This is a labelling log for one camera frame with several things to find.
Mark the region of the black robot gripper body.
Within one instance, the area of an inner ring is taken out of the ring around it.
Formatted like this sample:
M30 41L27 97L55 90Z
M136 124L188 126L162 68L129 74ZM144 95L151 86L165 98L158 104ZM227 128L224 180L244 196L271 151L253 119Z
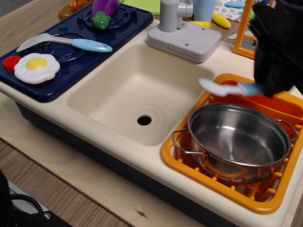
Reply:
M255 61L265 59L283 67L303 70L303 2L277 0L274 7L265 3L253 6L250 30L258 40Z

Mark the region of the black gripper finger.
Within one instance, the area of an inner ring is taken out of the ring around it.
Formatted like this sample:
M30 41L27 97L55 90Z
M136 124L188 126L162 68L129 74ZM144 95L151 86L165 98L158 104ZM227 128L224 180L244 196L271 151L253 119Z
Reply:
M303 94L303 70L281 65L255 65L254 79L264 86L263 95L272 97L296 87Z

